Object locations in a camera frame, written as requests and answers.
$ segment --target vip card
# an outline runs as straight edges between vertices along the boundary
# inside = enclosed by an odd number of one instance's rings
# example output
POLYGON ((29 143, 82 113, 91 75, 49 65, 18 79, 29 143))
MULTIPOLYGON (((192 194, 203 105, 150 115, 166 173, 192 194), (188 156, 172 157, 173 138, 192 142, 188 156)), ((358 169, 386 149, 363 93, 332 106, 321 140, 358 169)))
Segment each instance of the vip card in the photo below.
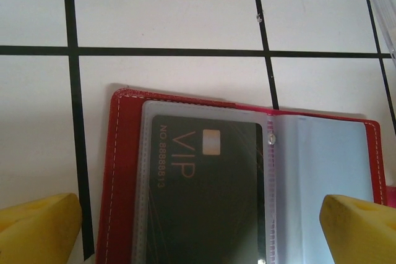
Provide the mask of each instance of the vip card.
POLYGON ((145 262, 265 258, 262 152, 259 124, 154 116, 145 262))

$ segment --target red card holder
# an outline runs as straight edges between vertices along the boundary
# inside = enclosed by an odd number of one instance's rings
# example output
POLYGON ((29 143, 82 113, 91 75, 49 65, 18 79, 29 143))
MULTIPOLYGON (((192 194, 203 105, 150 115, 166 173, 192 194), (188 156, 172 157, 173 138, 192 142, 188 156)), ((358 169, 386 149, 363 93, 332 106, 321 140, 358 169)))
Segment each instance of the red card holder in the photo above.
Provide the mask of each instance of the red card holder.
POLYGON ((140 122, 142 106, 147 100, 245 109, 271 115, 299 114, 343 121, 363 122, 366 126, 368 138, 374 201, 384 205, 387 204, 382 165, 381 135, 377 122, 323 116, 320 114, 276 111, 225 101, 164 95, 127 88, 120 89, 113 95, 110 105, 105 173, 103 177, 96 252, 97 264, 129 264, 131 262, 140 122))

